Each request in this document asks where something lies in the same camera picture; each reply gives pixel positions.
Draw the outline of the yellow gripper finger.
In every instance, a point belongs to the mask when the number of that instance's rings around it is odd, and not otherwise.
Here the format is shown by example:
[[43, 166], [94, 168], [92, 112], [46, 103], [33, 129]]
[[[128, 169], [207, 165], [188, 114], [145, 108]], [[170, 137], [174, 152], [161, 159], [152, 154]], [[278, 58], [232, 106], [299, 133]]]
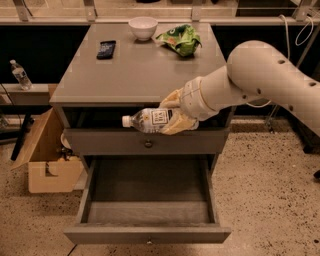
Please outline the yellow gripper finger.
[[199, 122], [195, 118], [186, 115], [180, 108], [171, 109], [172, 117], [169, 122], [160, 129], [165, 135], [174, 135], [186, 130], [195, 130], [199, 126]]
[[178, 108], [180, 106], [181, 89], [171, 92], [159, 105], [160, 108]]

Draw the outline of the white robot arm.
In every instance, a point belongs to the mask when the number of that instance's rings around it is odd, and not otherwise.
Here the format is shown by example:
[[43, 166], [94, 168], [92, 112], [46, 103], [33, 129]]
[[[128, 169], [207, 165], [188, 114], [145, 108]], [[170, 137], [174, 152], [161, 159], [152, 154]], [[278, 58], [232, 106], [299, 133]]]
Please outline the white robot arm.
[[288, 110], [316, 135], [320, 135], [320, 84], [303, 74], [282, 53], [262, 41], [239, 44], [225, 66], [187, 82], [160, 106], [173, 116], [162, 134], [193, 129], [229, 106], [258, 99]]

